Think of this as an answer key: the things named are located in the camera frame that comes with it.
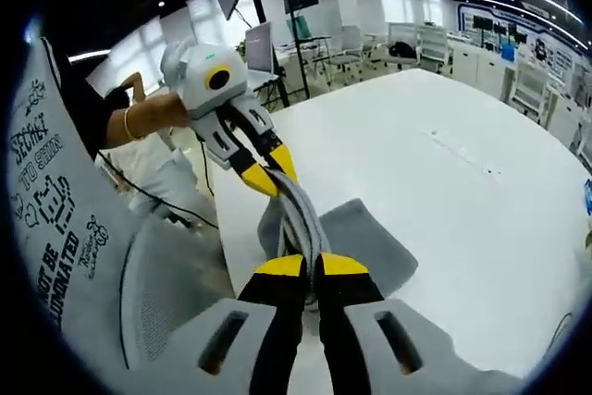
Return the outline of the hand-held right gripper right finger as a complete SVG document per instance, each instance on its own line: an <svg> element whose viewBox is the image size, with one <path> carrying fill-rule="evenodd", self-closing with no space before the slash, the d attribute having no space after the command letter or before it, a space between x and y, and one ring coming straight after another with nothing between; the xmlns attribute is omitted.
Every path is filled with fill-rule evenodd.
<svg viewBox="0 0 592 395"><path fill-rule="evenodd" d="M513 394L521 381L462 359L450 335L386 299L356 260L320 253L320 339L337 394Z"/></svg>

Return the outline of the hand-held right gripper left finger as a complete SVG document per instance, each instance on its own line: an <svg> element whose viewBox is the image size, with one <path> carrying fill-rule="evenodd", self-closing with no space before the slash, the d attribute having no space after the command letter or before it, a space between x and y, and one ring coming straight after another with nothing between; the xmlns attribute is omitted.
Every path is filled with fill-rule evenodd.
<svg viewBox="0 0 592 395"><path fill-rule="evenodd" d="M284 394L302 341L316 254L269 260L236 299L222 299L173 333L138 374L141 394Z"/></svg>

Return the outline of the person's left hand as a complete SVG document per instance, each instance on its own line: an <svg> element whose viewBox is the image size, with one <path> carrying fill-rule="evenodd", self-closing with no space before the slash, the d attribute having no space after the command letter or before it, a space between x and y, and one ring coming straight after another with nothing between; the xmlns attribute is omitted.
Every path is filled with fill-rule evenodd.
<svg viewBox="0 0 592 395"><path fill-rule="evenodd" d="M189 114L177 93L156 95L136 104L135 109L142 136L170 127L185 128L190 124Z"/></svg>

